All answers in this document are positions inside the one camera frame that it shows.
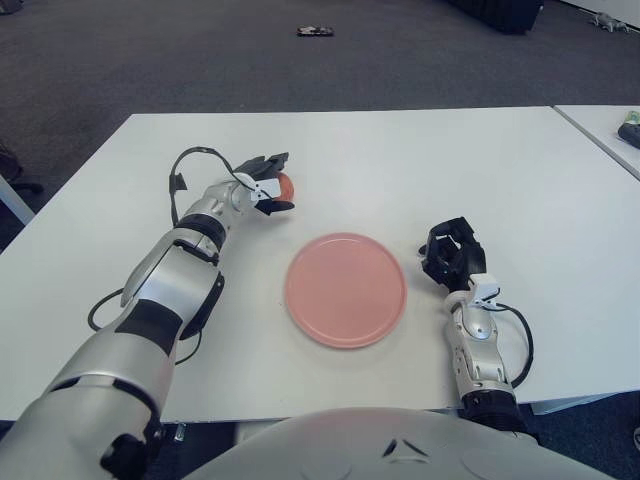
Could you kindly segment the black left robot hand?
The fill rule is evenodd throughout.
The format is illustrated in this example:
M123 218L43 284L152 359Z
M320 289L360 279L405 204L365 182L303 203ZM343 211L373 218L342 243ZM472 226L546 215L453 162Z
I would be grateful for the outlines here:
M267 216L295 208L293 182L283 172L288 158L288 152L259 156L234 169L234 177L249 190L254 208Z

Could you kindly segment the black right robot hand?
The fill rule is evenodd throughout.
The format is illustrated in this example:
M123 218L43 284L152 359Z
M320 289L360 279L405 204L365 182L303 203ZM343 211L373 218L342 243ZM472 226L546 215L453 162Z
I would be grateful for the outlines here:
M484 249L464 217L434 226L418 255L422 271L449 293L469 291L470 277L487 272Z

